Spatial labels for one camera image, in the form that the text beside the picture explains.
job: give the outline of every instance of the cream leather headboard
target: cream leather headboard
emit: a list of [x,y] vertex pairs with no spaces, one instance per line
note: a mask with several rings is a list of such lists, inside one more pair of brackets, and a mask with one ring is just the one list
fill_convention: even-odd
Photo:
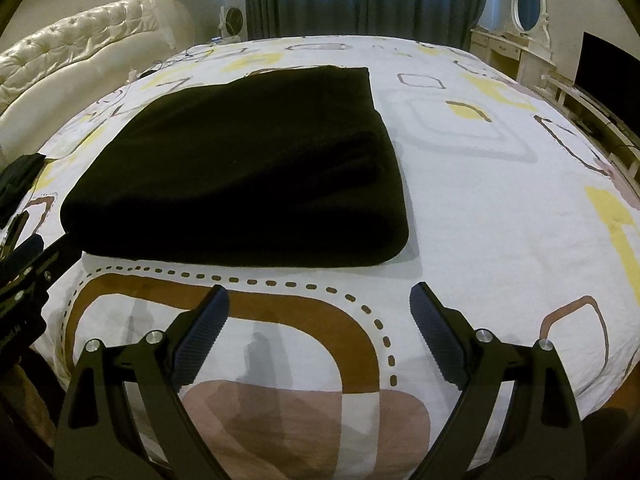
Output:
[[122,0],[63,18],[0,54],[0,169],[36,152],[70,118],[193,46],[175,0]]

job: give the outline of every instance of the tv stand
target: tv stand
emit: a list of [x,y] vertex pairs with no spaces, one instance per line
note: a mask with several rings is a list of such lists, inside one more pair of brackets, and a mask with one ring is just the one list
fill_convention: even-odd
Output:
[[535,87],[534,91],[580,128],[640,196],[640,138],[570,80],[550,73],[542,81],[546,88]]

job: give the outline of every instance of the dotted line pattern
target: dotted line pattern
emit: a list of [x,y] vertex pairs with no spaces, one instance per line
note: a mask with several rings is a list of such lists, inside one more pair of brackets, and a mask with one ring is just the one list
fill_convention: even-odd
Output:
[[[104,267],[104,270],[111,270],[113,268],[113,266],[107,266]],[[116,266],[115,267],[116,270],[124,270],[124,267],[122,266]],[[135,266],[135,267],[128,267],[127,271],[131,272],[132,270],[144,270],[144,271],[149,271],[151,270],[151,267],[142,267],[142,266]],[[97,269],[95,269],[94,272],[89,272],[86,276],[85,279],[90,278],[91,276],[93,276],[94,274],[99,274],[100,272],[102,272],[102,267],[98,267]],[[154,272],[161,274],[162,272],[164,272],[164,269],[154,269]],[[168,270],[166,272],[169,275],[174,275],[175,274],[175,270]],[[183,278],[190,278],[191,277],[191,273],[190,272],[182,272],[180,274]],[[196,274],[195,275],[196,279],[198,280],[204,280],[205,279],[205,275],[200,273],[200,274]],[[212,275],[211,279],[214,282],[221,282],[222,280],[222,276],[219,276],[217,274]],[[229,283],[239,283],[240,282],[240,278],[236,278],[235,276],[231,276],[229,277]],[[266,280],[264,282],[267,286],[276,286],[278,283],[274,280]],[[76,296],[76,294],[78,294],[78,289],[84,284],[84,280],[82,280],[80,283],[78,283],[78,288],[76,288],[76,290],[74,290],[73,293],[73,298]],[[247,285],[258,285],[258,280],[253,280],[253,279],[249,279],[246,280],[246,284]],[[288,286],[289,288],[296,288],[298,286],[298,284],[296,282],[285,282],[285,286]],[[318,286],[315,283],[307,283],[305,285],[305,288],[307,290],[316,290],[318,288]],[[328,286],[327,288],[325,288],[325,291],[327,291],[329,294],[338,294],[338,289],[333,288],[332,286]],[[351,294],[345,294],[344,295],[344,299],[347,301],[351,301],[351,303],[355,303],[356,302],[356,297],[352,296]],[[66,320],[66,316],[69,312],[69,309],[71,308],[71,303],[72,303],[73,299],[69,300],[69,302],[66,304],[66,309],[65,312],[62,316],[62,326],[60,327],[60,341],[63,342],[64,341],[64,323]],[[367,314],[368,316],[370,314],[372,314],[372,310],[367,306],[367,305],[363,305],[360,307],[360,309]],[[384,325],[382,323],[382,321],[380,321],[379,319],[375,319],[373,321],[373,325],[375,325],[375,327],[382,331],[384,330]],[[388,336],[383,336],[382,337],[382,344],[385,346],[385,348],[391,348],[391,340],[388,338]],[[389,364],[389,367],[393,368],[396,366],[396,358],[393,354],[389,354],[386,358],[387,363]],[[398,386],[398,376],[393,374],[391,375],[391,377],[389,377],[389,384],[391,384],[391,386]]]

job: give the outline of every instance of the vanity table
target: vanity table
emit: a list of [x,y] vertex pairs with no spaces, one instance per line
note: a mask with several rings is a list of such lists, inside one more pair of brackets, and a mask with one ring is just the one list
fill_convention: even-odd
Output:
[[502,30],[471,30],[470,52],[533,89],[556,68],[550,43],[546,0],[511,0],[511,16]]

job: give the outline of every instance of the drawer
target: drawer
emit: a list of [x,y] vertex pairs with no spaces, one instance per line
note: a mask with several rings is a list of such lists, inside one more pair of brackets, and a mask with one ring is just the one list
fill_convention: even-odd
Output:
[[471,42],[482,46],[489,46],[489,37],[477,32],[471,33]]
[[495,50],[498,54],[516,60],[520,60],[520,54],[522,53],[522,49],[519,46],[494,38],[489,39],[489,48]]

